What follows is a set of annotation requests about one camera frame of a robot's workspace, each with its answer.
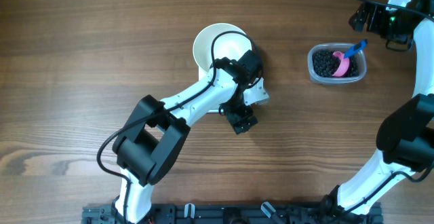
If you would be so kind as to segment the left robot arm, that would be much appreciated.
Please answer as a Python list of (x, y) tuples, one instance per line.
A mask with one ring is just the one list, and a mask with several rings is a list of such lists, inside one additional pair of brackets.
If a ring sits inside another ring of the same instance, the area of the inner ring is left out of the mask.
[(244, 92), (263, 73), (261, 57), (248, 50), (237, 60), (213, 60), (205, 77), (177, 95), (162, 100), (148, 95), (138, 102), (113, 143), (125, 187), (115, 202), (123, 223), (145, 218), (153, 187), (174, 165), (192, 125), (209, 110), (222, 110), (236, 134), (256, 124)]

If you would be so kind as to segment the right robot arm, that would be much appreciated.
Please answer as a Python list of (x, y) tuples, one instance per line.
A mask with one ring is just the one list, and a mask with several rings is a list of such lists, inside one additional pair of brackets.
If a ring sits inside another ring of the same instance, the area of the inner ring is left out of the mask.
[(372, 205), (407, 179), (423, 181), (433, 169), (433, 0), (358, 0), (349, 18), (355, 31), (366, 29), (388, 42), (416, 46), (416, 78), (412, 98), (379, 127), (376, 151), (349, 181), (325, 195), (319, 220), (368, 222)]

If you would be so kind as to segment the pink scoop with blue handle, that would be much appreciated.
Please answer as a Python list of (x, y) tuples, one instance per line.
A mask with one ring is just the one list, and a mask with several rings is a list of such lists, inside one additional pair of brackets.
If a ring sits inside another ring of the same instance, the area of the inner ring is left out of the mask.
[(363, 39), (359, 43), (352, 45), (347, 51), (333, 53), (333, 57), (339, 59), (340, 63), (336, 71), (332, 74), (333, 77), (342, 77), (349, 70), (350, 67), (350, 57), (358, 55), (367, 46), (368, 40)]

